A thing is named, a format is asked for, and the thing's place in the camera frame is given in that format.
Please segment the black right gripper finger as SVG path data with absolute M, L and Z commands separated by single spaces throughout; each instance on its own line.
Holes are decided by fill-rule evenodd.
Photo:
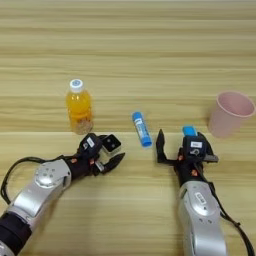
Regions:
M 203 144 L 204 144 L 204 154 L 205 155 L 213 155 L 213 149 L 211 147 L 210 142 L 208 141 L 208 139 L 205 137 L 205 135 L 203 133 L 199 133 L 199 137 L 203 139 Z
M 157 151 L 157 160 L 158 161 L 165 161 L 166 156 L 164 153 L 164 145 L 165 145 L 165 137 L 163 130 L 160 129 L 157 139 L 156 139 L 156 151 Z

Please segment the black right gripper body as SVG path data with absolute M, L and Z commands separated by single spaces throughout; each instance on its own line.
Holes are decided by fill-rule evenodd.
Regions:
M 197 157 L 186 158 L 180 151 L 176 159 L 168 159 L 164 153 L 157 155 L 157 162 L 172 166 L 178 177 L 179 185 L 182 186 L 190 181 L 207 183 L 203 174 L 203 163 L 217 163 L 219 158 L 216 155 L 206 155 L 203 159 Z

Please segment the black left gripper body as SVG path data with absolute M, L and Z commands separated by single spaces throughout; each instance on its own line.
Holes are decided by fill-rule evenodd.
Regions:
M 65 156 L 64 161 L 71 172 L 71 179 L 76 180 L 84 176 L 98 176 L 99 168 L 96 166 L 96 161 L 100 154 L 98 150 L 82 150 L 73 156 Z

